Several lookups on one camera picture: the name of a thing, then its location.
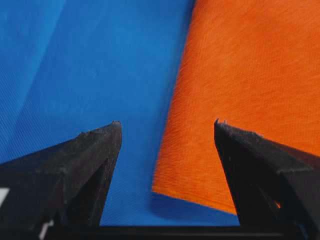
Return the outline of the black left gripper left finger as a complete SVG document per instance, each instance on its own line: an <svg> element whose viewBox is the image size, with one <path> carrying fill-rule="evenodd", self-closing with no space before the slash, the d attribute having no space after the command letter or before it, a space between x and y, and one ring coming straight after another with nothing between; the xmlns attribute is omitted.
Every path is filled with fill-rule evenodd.
<svg viewBox="0 0 320 240"><path fill-rule="evenodd" d="M0 237L43 240L50 227L98 227L122 145L114 121L0 165Z"/></svg>

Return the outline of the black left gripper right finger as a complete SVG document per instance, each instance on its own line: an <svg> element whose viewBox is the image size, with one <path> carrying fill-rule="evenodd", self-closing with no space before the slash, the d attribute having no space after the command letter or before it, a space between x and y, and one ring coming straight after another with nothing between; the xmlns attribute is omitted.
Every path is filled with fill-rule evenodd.
<svg viewBox="0 0 320 240"><path fill-rule="evenodd" d="M219 121L214 144L242 228L319 239L319 156Z"/></svg>

